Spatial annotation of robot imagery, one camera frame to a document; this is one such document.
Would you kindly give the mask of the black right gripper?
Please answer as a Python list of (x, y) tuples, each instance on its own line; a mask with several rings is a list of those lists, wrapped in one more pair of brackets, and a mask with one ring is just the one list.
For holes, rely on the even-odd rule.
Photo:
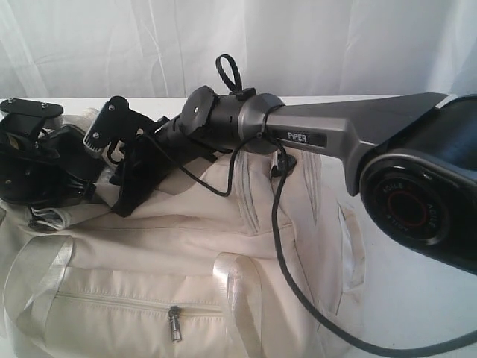
[(134, 141), (121, 143), (123, 158), (116, 166), (119, 197), (112, 210), (119, 216), (130, 216), (155, 190), (162, 178), (178, 166), (203, 158), (216, 160), (215, 153), (224, 149), (218, 145), (188, 138), (179, 129), (179, 116), (163, 116), (152, 128), (138, 130)]

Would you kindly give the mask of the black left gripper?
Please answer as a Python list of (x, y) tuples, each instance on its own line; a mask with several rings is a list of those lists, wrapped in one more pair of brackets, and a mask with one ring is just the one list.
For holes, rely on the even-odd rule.
[(98, 161), (85, 153), (77, 126), (44, 130), (38, 139), (1, 132), (1, 199), (10, 204), (58, 204), (91, 196)]

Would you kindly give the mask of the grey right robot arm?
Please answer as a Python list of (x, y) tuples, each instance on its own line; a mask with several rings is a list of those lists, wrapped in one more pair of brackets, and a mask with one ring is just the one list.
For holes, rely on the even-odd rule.
[(177, 167), (215, 149), (277, 145), (342, 162), (347, 191), (399, 244), (476, 272), (476, 97), (426, 92), (287, 105), (254, 89), (195, 90), (179, 116), (126, 147), (115, 213), (129, 216)]

